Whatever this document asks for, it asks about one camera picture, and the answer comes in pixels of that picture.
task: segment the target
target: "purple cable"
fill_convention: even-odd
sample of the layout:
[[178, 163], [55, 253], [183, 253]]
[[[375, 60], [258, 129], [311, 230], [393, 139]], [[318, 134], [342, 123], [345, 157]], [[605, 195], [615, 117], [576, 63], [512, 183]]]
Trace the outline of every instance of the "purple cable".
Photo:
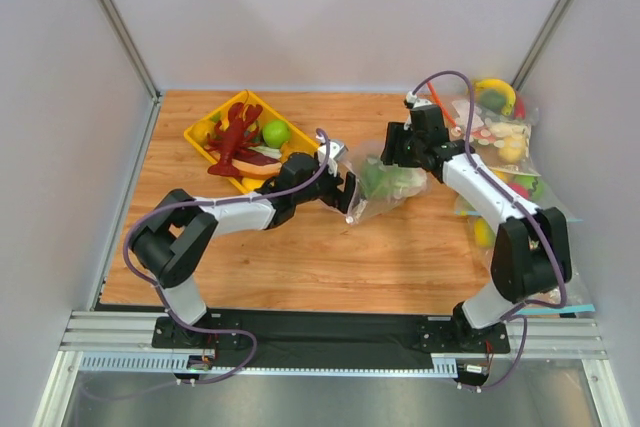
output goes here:
[[413, 89], [412, 91], [413, 95], [417, 95], [420, 89], [422, 89], [425, 85], [427, 85], [427, 82], [431, 82], [433, 79], [437, 77], [441, 77], [443, 75], [455, 75], [456, 77], [460, 77], [464, 81], [464, 83], [467, 84], [467, 89], [469, 89], [469, 104], [470, 104], [469, 118], [467, 120], [467, 128], [464, 134], [464, 151], [465, 151], [465, 155], [467, 156], [467, 160], [469, 161], [469, 164], [471, 164], [471, 166], [476, 170], [476, 172], [478, 172], [482, 177], [484, 177], [487, 180], [487, 182], [489, 182], [489, 184], [493, 186], [493, 188], [495, 188], [498, 192], [500, 192], [500, 194], [502, 194], [502, 196], [505, 199], [507, 199], [507, 201], [511, 202], [511, 204], [514, 205], [525, 216], [527, 221], [531, 224], [531, 226], [533, 227], [533, 230], [536, 232], [536, 235], [538, 236], [538, 239], [540, 239], [540, 243], [542, 244], [542, 247], [544, 248], [544, 251], [547, 254], [547, 257], [549, 257], [549, 261], [551, 262], [551, 267], [553, 268], [553, 273], [555, 274], [555, 277], [556, 277], [556, 282], [558, 283], [558, 290], [560, 291], [560, 302], [558, 302], [557, 304], [554, 304], [551, 302], [545, 302], [543, 300], [537, 300], [537, 299], [525, 299], [523, 302], [520, 302], [517, 305], [515, 305], [513, 309], [509, 310], [506, 314], [504, 314], [501, 317], [501, 320], [505, 322], [510, 322], [514, 319], [522, 319], [522, 321], [524, 322], [524, 325], [522, 328], [522, 340], [520, 341], [520, 347], [518, 347], [518, 352], [516, 353], [516, 357], [513, 363], [511, 364], [511, 367], [509, 367], [509, 370], [507, 370], [507, 372], [495, 383], [482, 388], [482, 390], [490, 390], [504, 384], [507, 381], [507, 379], [511, 377], [511, 375], [515, 371], [516, 366], [520, 363], [520, 359], [522, 358], [525, 342], [527, 339], [527, 318], [523, 315], [515, 315], [516, 312], [522, 309], [522, 307], [524, 307], [526, 304], [541, 305], [541, 306], [549, 307], [552, 309], [562, 309], [567, 305], [567, 288], [564, 283], [564, 278], [562, 277], [562, 270], [560, 268], [560, 264], [558, 263], [558, 259], [556, 258], [556, 255], [553, 252], [553, 249], [551, 248], [551, 244], [549, 243], [549, 240], [544, 235], [544, 232], [542, 231], [542, 227], [540, 227], [540, 224], [538, 224], [536, 219], [527, 211], [527, 209], [525, 209], [522, 206], [522, 204], [520, 204], [520, 202], [515, 201], [514, 197], [509, 193], [509, 191], [505, 190], [498, 182], [496, 182], [493, 179], [493, 177], [489, 175], [488, 172], [486, 172], [484, 169], [479, 168], [478, 163], [475, 161], [475, 159], [471, 155], [470, 139], [471, 139], [471, 125], [473, 121], [473, 111], [475, 110], [475, 93], [473, 89], [473, 84], [471, 83], [469, 78], [463, 73], [455, 70], [444, 70], [442, 72], [433, 74], [430, 77], [427, 77], [422, 82], [420, 82], [418, 86], [415, 89]]
[[[315, 182], [320, 175], [322, 175], [322, 173], [324, 172], [324, 170], [327, 168], [327, 165], [329, 164], [329, 149], [330, 149], [330, 139], [329, 136], [327, 135], [327, 133], [322, 130], [322, 129], [316, 129], [316, 133], [318, 135], [320, 135], [325, 143], [326, 146], [326, 153], [324, 156], [324, 159], [322, 159], [322, 162], [320, 163], [320, 166], [318, 168], [318, 170], [305, 182], [301, 183], [300, 185], [296, 185], [295, 187], [292, 187], [291, 189], [287, 189], [287, 190], [283, 190], [281, 192], [273, 192], [271, 194], [264, 194], [264, 195], [257, 195], [254, 197], [246, 197], [246, 196], [237, 196], [237, 197], [229, 197], [227, 199], [220, 199], [220, 200], [189, 200], [189, 201], [185, 201], [185, 202], [175, 202], [173, 204], [169, 204], [169, 205], [163, 205], [162, 207], [158, 207], [155, 210], [152, 210], [151, 212], [143, 215], [142, 217], [140, 217], [129, 229], [129, 231], [127, 232], [127, 234], [124, 237], [124, 247], [122, 249], [122, 257], [124, 259], [124, 263], [127, 266], [127, 268], [138, 278], [144, 280], [145, 282], [148, 282], [149, 284], [151, 284], [155, 290], [156, 293], [158, 294], [158, 297], [160, 298], [160, 301], [162, 302], [162, 304], [164, 305], [167, 313], [169, 314], [169, 316], [178, 324], [180, 325], [182, 328], [187, 329], [187, 330], [191, 330], [192, 332], [198, 332], [201, 334], [212, 334], [212, 335], [243, 335], [245, 337], [249, 337], [249, 339], [251, 339], [251, 351], [249, 352], [249, 354], [247, 355], [247, 357], [240, 362], [240, 364], [238, 364], [236, 367], [234, 367], [233, 369], [231, 369], [229, 372], [225, 372], [224, 374], [220, 374], [216, 377], [211, 377], [209, 379], [204, 379], [204, 380], [196, 380], [193, 383], [197, 384], [197, 385], [207, 385], [207, 384], [214, 384], [216, 382], [221, 382], [225, 379], [228, 379], [229, 377], [232, 377], [233, 375], [237, 374], [239, 371], [241, 371], [242, 369], [244, 369], [249, 362], [251, 362], [251, 360], [253, 360], [257, 348], [258, 348], [258, 339], [256, 339], [256, 336], [247, 331], [247, 330], [242, 330], [242, 329], [203, 329], [201, 327], [195, 327], [193, 325], [189, 325], [186, 322], [184, 322], [180, 317], [178, 317], [176, 315], [175, 312], [173, 312], [171, 310], [171, 307], [169, 306], [169, 303], [167, 302], [167, 299], [165, 298], [164, 294], [162, 293], [162, 289], [160, 288], [160, 285], [156, 282], [156, 280], [153, 277], [149, 277], [146, 274], [143, 274], [142, 272], [140, 272], [134, 265], [133, 262], [131, 262], [131, 258], [129, 257], [129, 250], [131, 248], [131, 239], [133, 237], [133, 233], [138, 230], [138, 228], [146, 221], [148, 221], [150, 218], [152, 218], [155, 215], [160, 214], [161, 212], [166, 212], [167, 210], [175, 210], [175, 209], [181, 209], [181, 208], [185, 208], [185, 207], [211, 207], [211, 206], [217, 206], [217, 205], [229, 205], [229, 204], [237, 204], [237, 203], [243, 203], [243, 202], [256, 202], [258, 200], [265, 200], [265, 199], [275, 199], [277, 197], [282, 197], [284, 195], [290, 195], [290, 194], [294, 194], [302, 189], [307, 188], [309, 185], [311, 185], [313, 182]], [[151, 387], [149, 389], [143, 390], [143, 391], [139, 391], [139, 392], [134, 392], [132, 394], [127, 394], [127, 395], [120, 395], [117, 397], [99, 397], [96, 395], [93, 395], [92, 393], [90, 393], [86, 387], [84, 385], [80, 386], [80, 392], [82, 395], [88, 397], [91, 400], [95, 400], [95, 401], [99, 401], [99, 402], [112, 402], [112, 401], [119, 401], [119, 400], [129, 400], [129, 399], [133, 399], [136, 398], [138, 396], [141, 395], [145, 395], [145, 394], [149, 394], [151, 392], [156, 392], [158, 390], [164, 389], [166, 387], [171, 387], [174, 385], [191, 385], [191, 382], [189, 381], [181, 381], [180, 384], [178, 384], [177, 382], [166, 382], [164, 384], [159, 384], [156, 385], [154, 387]]]

